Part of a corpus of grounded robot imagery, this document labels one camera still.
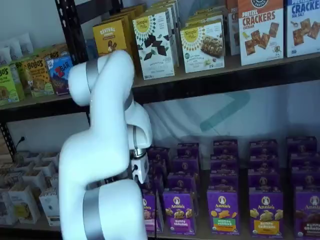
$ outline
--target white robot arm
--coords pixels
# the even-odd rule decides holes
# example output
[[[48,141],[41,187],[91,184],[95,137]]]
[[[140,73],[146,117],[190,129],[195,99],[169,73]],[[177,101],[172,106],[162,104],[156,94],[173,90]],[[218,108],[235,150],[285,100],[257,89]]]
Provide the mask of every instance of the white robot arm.
[[[144,182],[149,166],[151,124],[134,102],[134,65],[122,50],[74,66],[69,90],[80,106],[90,106],[89,130],[71,136],[59,163],[59,207],[65,240],[146,240],[142,195],[123,179],[86,190],[88,184],[127,170],[134,150],[133,176]]]

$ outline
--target brand logo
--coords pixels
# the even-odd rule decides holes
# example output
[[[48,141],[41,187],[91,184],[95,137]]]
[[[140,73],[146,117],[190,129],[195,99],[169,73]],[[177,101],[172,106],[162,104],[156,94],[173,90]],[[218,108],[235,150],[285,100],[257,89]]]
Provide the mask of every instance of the brand logo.
[[[260,9],[263,8],[269,0],[251,0],[251,3],[254,7]]]

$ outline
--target shelf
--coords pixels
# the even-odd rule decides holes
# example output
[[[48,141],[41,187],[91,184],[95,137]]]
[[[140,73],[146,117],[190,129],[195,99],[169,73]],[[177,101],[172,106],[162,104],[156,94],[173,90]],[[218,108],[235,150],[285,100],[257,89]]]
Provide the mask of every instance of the shelf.
[[[225,68],[185,73],[184,66],[172,77],[134,79],[132,92],[140,104],[198,97],[320,79],[320,53],[241,66],[240,56],[227,56]],[[0,106],[0,122],[6,123],[56,115],[89,112],[70,95],[28,96],[21,102]]]

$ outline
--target cracker box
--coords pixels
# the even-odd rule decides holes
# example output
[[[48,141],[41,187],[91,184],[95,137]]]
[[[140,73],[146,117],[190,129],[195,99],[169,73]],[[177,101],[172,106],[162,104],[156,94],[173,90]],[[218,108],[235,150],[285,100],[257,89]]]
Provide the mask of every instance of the cracker box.
[[[69,55],[50,59],[46,62],[51,83],[55,94],[63,95],[69,93],[69,71],[73,66],[71,57]]]
[[[282,0],[238,0],[241,64],[284,57]]]
[[[231,55],[240,54],[238,0],[226,0]]]
[[[60,226],[59,200],[57,190],[48,188],[39,196],[49,226]]]
[[[152,190],[142,190],[142,195],[144,208],[143,215],[146,231],[148,233],[154,233],[156,222],[156,231],[158,233],[162,233],[164,230],[165,223],[158,192],[156,191],[155,194]]]
[[[253,237],[284,237],[283,204],[279,187],[249,188],[250,232]]]
[[[234,186],[209,186],[207,192],[213,234],[239,235],[238,194]]]
[[[25,99],[15,64],[0,67],[0,105],[19,102]]]
[[[21,224],[35,224],[38,221],[40,212],[30,186],[17,183],[9,190],[9,196],[14,214]]]
[[[144,80],[175,75],[174,38],[165,8],[145,12],[133,20]]]
[[[320,4],[318,0],[286,1],[286,55],[320,52]]]
[[[225,44],[220,20],[183,28],[181,42],[186,73],[225,67]]]
[[[0,225],[13,225],[17,221],[8,189],[0,188]]]
[[[172,234],[196,234],[194,198],[194,194],[187,189],[166,188],[164,190],[166,223]]]

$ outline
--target pretzel crackers box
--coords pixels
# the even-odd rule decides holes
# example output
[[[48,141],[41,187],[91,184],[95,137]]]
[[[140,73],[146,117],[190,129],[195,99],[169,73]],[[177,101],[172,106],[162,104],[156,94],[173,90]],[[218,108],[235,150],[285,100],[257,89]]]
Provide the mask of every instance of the pretzel crackers box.
[[[282,0],[238,0],[241,64],[284,57]]]
[[[240,54],[238,0],[226,0],[231,55]]]
[[[250,187],[249,206],[253,237],[283,238],[284,202],[278,187]]]
[[[320,52],[320,1],[286,1],[287,57]]]
[[[196,234],[196,218],[194,213],[195,195],[187,189],[166,188],[163,201],[166,222],[171,233],[180,235]]]
[[[233,186],[209,186],[207,192],[213,234],[239,235],[238,195]]]

